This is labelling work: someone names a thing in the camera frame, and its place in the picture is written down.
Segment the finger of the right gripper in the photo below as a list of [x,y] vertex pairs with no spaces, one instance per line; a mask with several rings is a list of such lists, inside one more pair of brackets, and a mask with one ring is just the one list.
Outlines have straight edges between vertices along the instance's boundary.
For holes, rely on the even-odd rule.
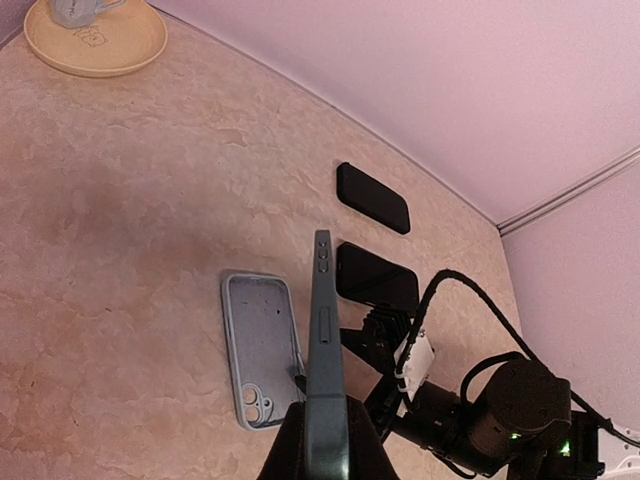
[[392,375],[394,354],[399,346],[396,339],[386,333],[372,333],[365,329],[340,329],[341,344],[367,365],[382,375]]

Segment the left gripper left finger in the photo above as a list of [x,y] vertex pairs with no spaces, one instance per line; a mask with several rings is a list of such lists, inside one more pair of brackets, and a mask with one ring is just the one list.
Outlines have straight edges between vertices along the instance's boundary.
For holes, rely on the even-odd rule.
[[284,417],[258,480],[305,479],[305,403],[292,403]]

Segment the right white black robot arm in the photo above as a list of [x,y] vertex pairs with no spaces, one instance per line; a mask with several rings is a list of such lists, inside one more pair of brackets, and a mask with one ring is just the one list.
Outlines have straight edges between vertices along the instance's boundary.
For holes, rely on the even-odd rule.
[[419,333],[401,372],[407,342],[381,327],[343,329],[341,342],[382,378],[365,407],[380,436],[390,433],[430,451],[466,479],[610,479],[639,470],[639,434],[604,427],[572,409],[568,381],[519,352],[489,357],[459,392],[429,382],[435,359]]

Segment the black phone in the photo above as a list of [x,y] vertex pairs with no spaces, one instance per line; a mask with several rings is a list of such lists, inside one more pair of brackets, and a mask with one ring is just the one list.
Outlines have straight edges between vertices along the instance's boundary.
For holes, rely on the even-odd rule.
[[343,356],[328,230],[314,236],[305,407],[305,473],[349,477],[349,429]]

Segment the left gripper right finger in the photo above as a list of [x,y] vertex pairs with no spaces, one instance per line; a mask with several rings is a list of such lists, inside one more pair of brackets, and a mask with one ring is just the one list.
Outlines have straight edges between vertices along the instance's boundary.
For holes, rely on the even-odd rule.
[[349,478],[389,480],[395,470],[384,450],[364,404],[347,398],[349,428]]

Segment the light blue phone case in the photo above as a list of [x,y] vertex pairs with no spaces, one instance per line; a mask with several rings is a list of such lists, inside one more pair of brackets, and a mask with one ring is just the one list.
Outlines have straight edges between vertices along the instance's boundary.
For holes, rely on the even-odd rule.
[[229,271],[221,302],[239,424],[248,431],[277,428],[304,394],[304,373],[290,290],[276,276]]

